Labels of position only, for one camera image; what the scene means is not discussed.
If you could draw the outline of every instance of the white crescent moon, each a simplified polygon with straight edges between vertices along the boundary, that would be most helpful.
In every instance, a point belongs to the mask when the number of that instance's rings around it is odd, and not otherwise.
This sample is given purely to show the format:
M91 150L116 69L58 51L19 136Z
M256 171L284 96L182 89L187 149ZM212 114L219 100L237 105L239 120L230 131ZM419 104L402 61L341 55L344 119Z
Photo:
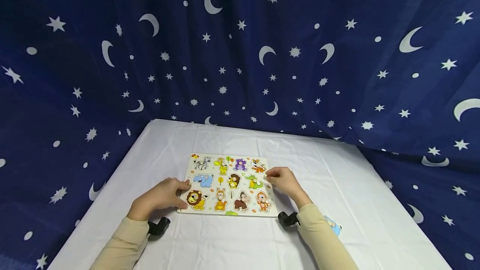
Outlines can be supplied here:
M110 46L113 46L113 45L109 41L107 41L107 40L102 41L102 55L103 55L103 59L105 60L105 62L107 62L107 64L110 67L115 67L112 64L112 61L110 61L110 57L108 56L108 47L110 47Z
M212 5L212 1L211 0L203 0L203 4L205 5L205 10L208 11L209 14L218 14L221 10L222 10L222 7L214 7Z
M328 43L322 46L320 50L325 49L327 52L327 57L325 58L325 61L323 61L322 65L328 62L328 60L332 57L333 53L335 52L335 46L333 46L332 43Z
M408 33L403 39L402 42L400 42L400 46L398 46L398 49L400 52L403 53L409 53L409 52L414 52L415 50L418 50L422 48L423 46L420 47L413 47L410 45L410 41L413 37L413 34L416 33L419 29L421 29L423 26L417 27L416 29L412 30L410 33Z
M275 116L277 113L278 113L278 105L276 102L273 102L273 104L275 105L275 108L273 109L272 112L265 112L267 113L267 115L269 116Z
M429 167L446 167L449 165L450 160L446 157L443 162L430 162L426 156L423 156L421 159L422 165L429 166Z
M263 56L264 56L266 53L268 53L268 52L271 52L271 53L273 53L274 55L277 55L277 53L275 53L275 50L273 50L273 48L270 47L270 46L263 46L263 47L260 49L260 51L258 52L258 59L260 60L260 63L261 63L262 65L264 65L264 66L265 66L265 64L263 63Z
M103 190L103 187L105 187L105 184L107 182L104 182L103 183L103 186L100 188L100 190L98 190L97 192L95 192L94 188L93 188L93 185L95 183L92 184L92 186L90 187L90 190L88 191L88 198L91 200L91 201L94 201L95 199L97 199L97 196L98 194L100 194L100 192Z
M473 108L480 108L480 99L471 98L463 100L455 106L455 109L453 109L453 115L455 115L455 118L460 122L460 117L462 113Z
M152 35L152 37L156 36L158 34L157 18L152 14L145 14L142 17L140 17L139 22L142 21L142 20L148 20L153 25L153 35Z
M407 204L407 205L408 205L409 207L411 207L412 210L413 210L413 216L412 216L412 218L413 218L413 220L415 221L415 223L417 223L418 225L419 225L420 223L422 223L423 220L425 220L425 218L423 217L423 214L421 213L421 211L419 211L419 209L417 209L416 207L414 207L414 206L411 205L411 204Z
M138 107L138 109L135 109L135 110L129 110L129 112L133 112L133 113L137 113L137 112L142 112L143 111L143 102L141 100L138 100L138 103L140 104L140 106Z

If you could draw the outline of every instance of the animal puzzle piece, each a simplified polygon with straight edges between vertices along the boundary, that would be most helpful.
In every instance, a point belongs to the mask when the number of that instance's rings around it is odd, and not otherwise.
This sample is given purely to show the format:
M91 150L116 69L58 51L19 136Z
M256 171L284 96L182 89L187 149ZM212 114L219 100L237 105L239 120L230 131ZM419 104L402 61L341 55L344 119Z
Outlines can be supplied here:
M220 175L227 175L228 165L225 163L224 158L219 157L215 162L213 162L213 165L218 166L220 169Z
M268 213L270 211L271 203L268 202L268 196L263 191L257 193L257 203L260 206L260 211Z
M208 195L202 195L202 191L191 190L187 194L186 202L194 210L205 210L205 201L208 197Z
M260 160L253 159L250 162L250 165L252 166L252 169L255 170L256 173L263 173L267 171L267 168L265 168L265 165L260 162Z
M249 176L246 176L245 178L250 181L250 183L248 184L249 189L256 190L258 188L263 187L263 182L258 181L255 175L251 174Z
M240 183L240 176L238 176L235 173L231 173L230 177L228 178L228 186L230 187L230 189L238 188L239 183Z
M212 161L209 156L203 157L203 160L193 160L193 167L195 170L203 171L208 168L208 163Z
M213 183L213 174L197 174L193 177L194 183L200 183L200 188L210 188Z
M252 201L249 195L247 195L246 191L241 191L239 198L234 201L234 210L236 211L241 211L242 213L247 212L248 209L248 204Z
M227 208L227 201L223 201L225 199L225 188L217 188L217 194L215 195L215 198L217 199L217 203L215 204L214 210L225 211Z

